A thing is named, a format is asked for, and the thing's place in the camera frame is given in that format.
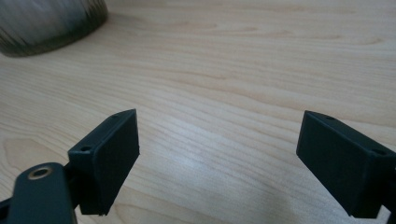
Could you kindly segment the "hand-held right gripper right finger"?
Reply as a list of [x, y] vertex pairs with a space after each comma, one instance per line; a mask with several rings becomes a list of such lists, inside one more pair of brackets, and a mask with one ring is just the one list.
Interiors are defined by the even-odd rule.
[[296, 154], [346, 213], [396, 218], [396, 152], [342, 121], [306, 111]]

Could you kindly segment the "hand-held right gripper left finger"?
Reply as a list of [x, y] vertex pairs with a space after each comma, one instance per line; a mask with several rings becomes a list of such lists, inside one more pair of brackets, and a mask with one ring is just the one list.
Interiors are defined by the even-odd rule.
[[138, 156], [136, 111], [105, 119], [68, 151], [73, 205], [84, 215], [107, 215]]

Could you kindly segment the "brown ribbed trash bin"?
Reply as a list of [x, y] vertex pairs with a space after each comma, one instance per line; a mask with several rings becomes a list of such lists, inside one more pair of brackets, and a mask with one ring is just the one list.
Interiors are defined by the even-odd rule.
[[26, 57], [59, 49], [106, 19], [105, 0], [0, 0], [0, 53]]

